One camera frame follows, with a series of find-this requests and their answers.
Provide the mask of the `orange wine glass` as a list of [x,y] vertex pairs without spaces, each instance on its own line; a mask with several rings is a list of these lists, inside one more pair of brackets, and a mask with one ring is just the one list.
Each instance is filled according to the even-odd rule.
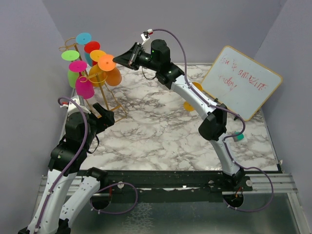
[[116,63],[113,62],[113,55],[103,55],[97,62],[99,68],[106,73],[106,83],[109,86],[117,86],[122,81],[122,76]]

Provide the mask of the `yellow wine glass front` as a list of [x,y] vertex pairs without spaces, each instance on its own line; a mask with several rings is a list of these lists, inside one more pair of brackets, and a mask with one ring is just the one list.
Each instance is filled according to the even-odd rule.
[[[202,88],[202,86],[201,86],[201,84],[200,83],[198,83],[198,82],[192,82],[192,84],[199,90],[199,91],[203,91],[203,88]],[[194,111],[195,109],[194,109],[194,107],[193,106],[191,106],[188,102],[184,102],[184,104],[183,104],[183,107],[184,107],[184,109],[186,110],[186,111],[189,111],[189,112],[191,112],[191,111]]]

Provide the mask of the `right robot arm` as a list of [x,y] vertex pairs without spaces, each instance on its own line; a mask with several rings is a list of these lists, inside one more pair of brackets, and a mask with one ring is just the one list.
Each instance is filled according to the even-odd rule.
[[188,102],[203,120],[198,131],[212,144],[220,160],[225,187],[234,191],[241,186],[244,170],[236,164],[227,145],[227,107],[207,98],[190,83],[185,73],[171,61],[170,48],[164,40],[153,40],[150,53],[145,52],[142,44],[136,42],[131,49],[115,57],[113,61],[132,70],[145,67],[154,71],[162,85]]

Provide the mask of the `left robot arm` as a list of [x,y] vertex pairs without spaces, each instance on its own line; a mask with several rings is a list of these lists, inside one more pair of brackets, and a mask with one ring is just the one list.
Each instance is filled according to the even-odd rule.
[[82,183],[67,198],[72,182],[81,164],[90,153],[90,146],[98,134],[115,123],[114,112],[99,103],[93,107],[100,114],[87,113],[82,105],[69,104],[65,135],[52,150],[48,175],[42,199],[31,223],[21,234],[69,234],[78,214],[95,192],[103,192],[108,185],[107,172],[92,167]]

